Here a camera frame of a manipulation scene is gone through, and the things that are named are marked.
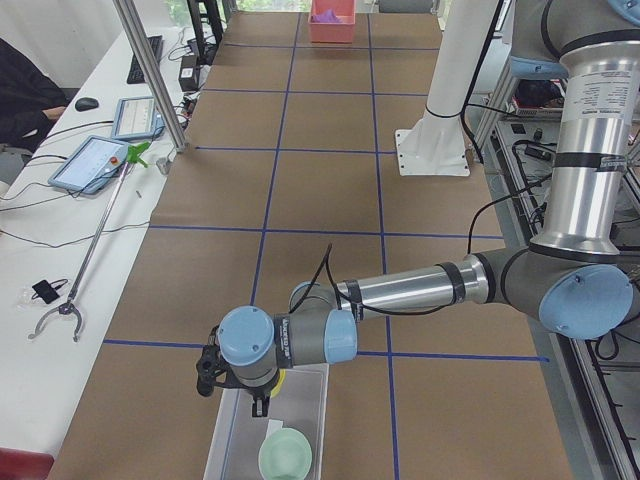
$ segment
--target person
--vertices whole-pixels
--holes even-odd
[[[68,104],[49,77],[0,38],[0,143],[34,152]]]

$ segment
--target keyboard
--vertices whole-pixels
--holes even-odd
[[[151,50],[153,50],[153,56],[156,57],[156,61],[160,63],[160,57],[162,57],[162,35],[147,37],[147,40],[149,40],[149,45],[151,45]],[[144,83],[144,73],[135,55],[131,59],[127,83]]]

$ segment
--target white table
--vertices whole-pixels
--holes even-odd
[[[164,37],[160,70],[174,105],[182,98],[178,84],[180,62],[171,62],[166,56],[181,32],[177,27],[147,31],[147,35]],[[131,49],[122,33],[76,97],[94,97],[100,107],[77,112],[72,102],[53,132],[113,120],[120,98],[150,95],[146,84],[125,83],[130,60]],[[67,156],[88,135],[108,137],[110,129],[111,125],[101,125],[57,135],[45,141],[36,153]],[[172,155],[175,150],[165,133],[143,156],[150,167],[135,166],[125,180],[107,229],[149,220],[165,182],[153,164]],[[39,164],[56,160],[34,160],[6,196],[17,194],[30,182],[46,183],[59,164]],[[93,197],[66,196],[42,205],[0,212],[0,228],[50,244],[92,236],[114,184],[111,182]],[[31,186],[13,201],[1,201],[0,209],[63,194],[60,190]],[[31,285],[42,279],[51,282],[68,278],[73,283],[90,241],[52,249],[0,234],[0,447],[57,455],[145,232],[146,227],[142,227],[101,238],[75,302],[85,322],[78,343],[72,339],[75,317],[56,316],[38,338],[27,339],[41,315],[65,300],[64,293],[51,305],[39,301],[38,305],[21,307],[19,298],[23,289],[30,290]]]

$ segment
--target purple object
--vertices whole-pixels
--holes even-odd
[[[314,23],[342,23],[342,20],[336,17],[331,8],[317,15],[311,15],[311,21]]]

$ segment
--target pink bin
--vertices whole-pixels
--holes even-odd
[[[333,10],[342,23],[316,23],[312,15]],[[314,43],[351,43],[356,27],[355,0],[312,0],[309,12],[309,38]]]

